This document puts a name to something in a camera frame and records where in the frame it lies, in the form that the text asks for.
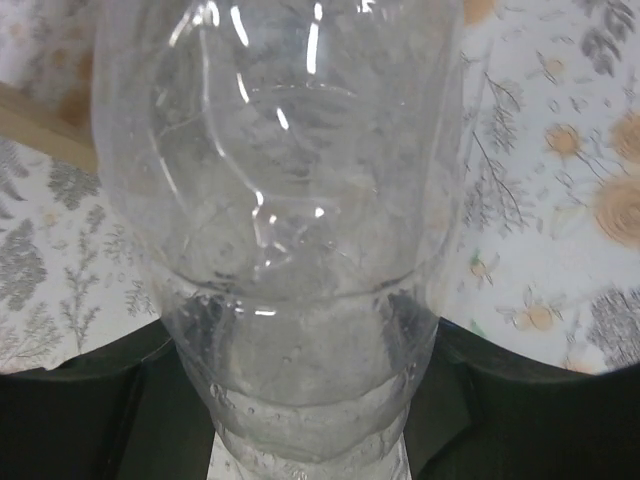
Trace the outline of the clear plastic bottle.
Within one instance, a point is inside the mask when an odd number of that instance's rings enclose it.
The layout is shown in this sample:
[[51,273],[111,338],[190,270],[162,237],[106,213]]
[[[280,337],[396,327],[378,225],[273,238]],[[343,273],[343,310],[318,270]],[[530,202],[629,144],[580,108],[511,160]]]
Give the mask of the clear plastic bottle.
[[102,186],[243,479],[406,479],[463,202],[459,1],[106,1]]

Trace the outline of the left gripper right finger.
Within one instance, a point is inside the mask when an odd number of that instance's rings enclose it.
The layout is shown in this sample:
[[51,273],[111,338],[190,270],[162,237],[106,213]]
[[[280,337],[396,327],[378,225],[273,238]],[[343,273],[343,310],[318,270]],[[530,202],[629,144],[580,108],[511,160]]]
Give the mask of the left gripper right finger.
[[404,437],[416,479],[636,479],[639,368],[576,373],[441,320]]

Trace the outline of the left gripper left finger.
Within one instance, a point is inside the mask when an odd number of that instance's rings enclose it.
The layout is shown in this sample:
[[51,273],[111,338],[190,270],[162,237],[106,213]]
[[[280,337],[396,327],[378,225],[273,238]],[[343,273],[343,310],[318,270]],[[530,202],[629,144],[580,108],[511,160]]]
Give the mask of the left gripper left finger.
[[4,479],[204,479],[213,440],[159,321],[53,370],[1,377]]

